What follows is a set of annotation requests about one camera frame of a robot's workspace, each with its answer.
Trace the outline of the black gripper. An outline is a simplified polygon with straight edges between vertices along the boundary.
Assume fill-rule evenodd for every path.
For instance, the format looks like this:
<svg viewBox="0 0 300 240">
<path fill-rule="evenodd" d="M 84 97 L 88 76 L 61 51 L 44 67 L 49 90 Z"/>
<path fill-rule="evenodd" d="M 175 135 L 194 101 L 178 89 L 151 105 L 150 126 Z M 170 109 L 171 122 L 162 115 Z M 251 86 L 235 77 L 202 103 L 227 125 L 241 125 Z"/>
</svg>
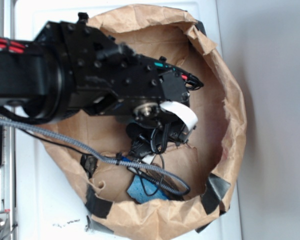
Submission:
<svg viewBox="0 0 300 240">
<path fill-rule="evenodd" d="M 125 44 L 98 49 L 93 63 L 91 116 L 130 117 L 154 148 L 188 141 L 198 122 L 190 92 L 204 85 L 196 76 Z"/>
</svg>

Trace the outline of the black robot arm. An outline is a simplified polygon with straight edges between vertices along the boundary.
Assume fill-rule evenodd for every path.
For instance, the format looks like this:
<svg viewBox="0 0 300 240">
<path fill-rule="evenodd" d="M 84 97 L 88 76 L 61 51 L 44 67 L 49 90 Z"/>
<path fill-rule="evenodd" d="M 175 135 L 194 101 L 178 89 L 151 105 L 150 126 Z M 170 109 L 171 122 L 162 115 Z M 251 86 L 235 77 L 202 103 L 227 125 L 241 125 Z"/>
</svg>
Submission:
<svg viewBox="0 0 300 240">
<path fill-rule="evenodd" d="M 34 125 L 79 111 L 126 116 L 152 144 L 186 143 L 198 122 L 190 91 L 203 83 L 87 21 L 80 13 L 77 23 L 48 22 L 33 41 L 0 37 L 0 114 Z"/>
</svg>

